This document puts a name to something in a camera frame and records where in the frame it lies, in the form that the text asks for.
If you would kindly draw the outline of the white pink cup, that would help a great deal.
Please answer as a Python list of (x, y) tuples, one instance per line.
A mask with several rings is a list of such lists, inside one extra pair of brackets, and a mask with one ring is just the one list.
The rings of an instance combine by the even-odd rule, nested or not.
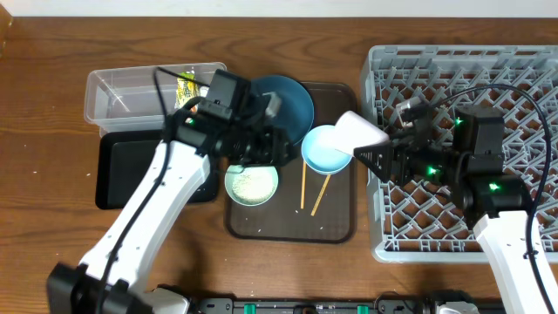
[(358, 147), (375, 146), (389, 140), (389, 135), (353, 111), (341, 115), (334, 125), (333, 147), (353, 155)]

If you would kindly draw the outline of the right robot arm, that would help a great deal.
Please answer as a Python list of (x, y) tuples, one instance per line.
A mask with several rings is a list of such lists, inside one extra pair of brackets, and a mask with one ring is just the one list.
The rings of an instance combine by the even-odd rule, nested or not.
[(424, 106), (407, 110), (410, 130), (379, 144), (359, 144), (354, 157), (383, 182), (422, 179), (449, 187), (450, 201), (487, 257), (505, 311), (555, 313), (557, 282), (535, 228), (538, 202), (520, 176), (503, 170), (502, 114), (482, 106), (457, 109), (449, 147), (432, 143), (429, 115)]

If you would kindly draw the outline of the dark blue plate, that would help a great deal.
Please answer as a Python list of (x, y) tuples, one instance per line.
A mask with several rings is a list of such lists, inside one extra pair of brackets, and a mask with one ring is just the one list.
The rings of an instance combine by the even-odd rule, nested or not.
[(298, 81), (282, 75), (254, 78), (251, 84), (253, 94), (277, 94), (282, 101), (281, 107), (269, 123), (284, 129), (294, 145), (300, 144), (312, 128), (315, 116), (314, 102), (307, 89)]

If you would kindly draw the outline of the light blue bowl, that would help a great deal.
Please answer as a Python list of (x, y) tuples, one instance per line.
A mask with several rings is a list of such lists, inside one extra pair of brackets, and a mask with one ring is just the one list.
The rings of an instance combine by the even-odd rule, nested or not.
[(303, 139), (303, 160), (319, 174), (336, 174), (350, 164), (352, 156), (335, 149), (335, 144), (333, 125), (316, 126)]

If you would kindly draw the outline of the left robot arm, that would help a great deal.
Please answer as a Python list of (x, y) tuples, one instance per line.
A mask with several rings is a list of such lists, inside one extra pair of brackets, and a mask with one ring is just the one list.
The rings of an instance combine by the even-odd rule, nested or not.
[(47, 278), (51, 313), (186, 313), (187, 297), (147, 290), (161, 245), (207, 180), (211, 159), (243, 167), (280, 167), (294, 158), (274, 92), (228, 102), (196, 97), (166, 117), (163, 139), (144, 178), (114, 224), (75, 268), (58, 263)]

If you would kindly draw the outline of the yellow green snack wrapper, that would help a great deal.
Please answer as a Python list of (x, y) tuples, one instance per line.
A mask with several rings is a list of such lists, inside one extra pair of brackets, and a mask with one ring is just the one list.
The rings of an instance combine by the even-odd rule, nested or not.
[(199, 86), (192, 82), (195, 72), (181, 72), (182, 78), (177, 78), (175, 109), (182, 108), (190, 99), (200, 96)]

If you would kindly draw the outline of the white tissue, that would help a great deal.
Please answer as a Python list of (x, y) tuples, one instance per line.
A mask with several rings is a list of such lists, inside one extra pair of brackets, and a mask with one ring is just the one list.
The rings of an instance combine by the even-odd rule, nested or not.
[(199, 88), (200, 96), (205, 98), (208, 95), (209, 88), (206, 86), (202, 86)]

